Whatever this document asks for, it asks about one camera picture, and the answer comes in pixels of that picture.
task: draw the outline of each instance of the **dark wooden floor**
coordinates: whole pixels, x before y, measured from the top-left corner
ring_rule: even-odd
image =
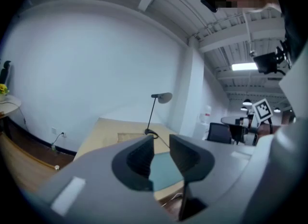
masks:
[[[74,156],[52,151],[51,148],[35,141],[23,132],[20,128],[16,127],[12,122],[9,122],[9,129],[12,136],[12,141],[18,145],[25,152],[35,158],[44,161],[50,165],[59,165],[60,169],[73,161]]]

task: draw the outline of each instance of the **ceiling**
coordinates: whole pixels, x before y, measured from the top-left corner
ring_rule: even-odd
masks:
[[[20,12],[53,0],[25,0]],[[233,72],[231,65],[252,62],[250,49],[256,55],[271,53],[284,38],[281,14],[274,9],[247,13],[251,43],[244,16],[237,9],[210,12],[200,0],[103,0],[139,11],[158,21],[182,41],[191,37],[200,42],[204,61],[219,80],[232,101],[249,97],[258,101],[266,97],[272,107],[287,108],[290,104],[279,88],[281,74],[265,76],[256,71]]]

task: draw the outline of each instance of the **white wall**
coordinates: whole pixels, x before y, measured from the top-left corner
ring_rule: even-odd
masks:
[[[241,107],[243,106],[242,101],[230,101],[228,108],[228,116],[230,117],[246,117],[246,112],[241,111]],[[282,121],[282,112],[277,114],[274,113],[274,116],[271,118],[271,121],[274,126],[280,126]]]
[[[46,6],[21,16],[2,42],[11,94],[29,131],[77,151],[98,117],[147,122],[152,93],[174,92],[183,46],[129,13],[99,5]],[[152,122],[166,124],[157,104]],[[21,126],[19,114],[12,117]]]
[[[229,99],[226,93],[214,76],[205,69],[201,113],[205,113],[207,105],[212,107],[210,122],[221,123],[221,118],[228,114]]]

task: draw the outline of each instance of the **desk lamp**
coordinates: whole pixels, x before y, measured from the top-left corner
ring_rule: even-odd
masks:
[[[152,111],[151,111],[151,116],[150,116],[148,128],[144,130],[144,134],[145,135],[154,134],[154,135],[156,135],[156,137],[154,137],[154,139],[156,139],[156,138],[158,138],[158,134],[149,129],[149,125],[150,125],[151,118],[152,118],[152,113],[153,113],[153,110],[154,110],[155,101],[156,101],[156,99],[158,99],[158,102],[161,103],[161,104],[168,103],[172,99],[172,94],[169,93],[169,92],[168,93],[162,93],[162,94],[153,94],[153,95],[151,95],[151,97],[154,98],[154,103],[153,103],[153,107],[152,107]]]

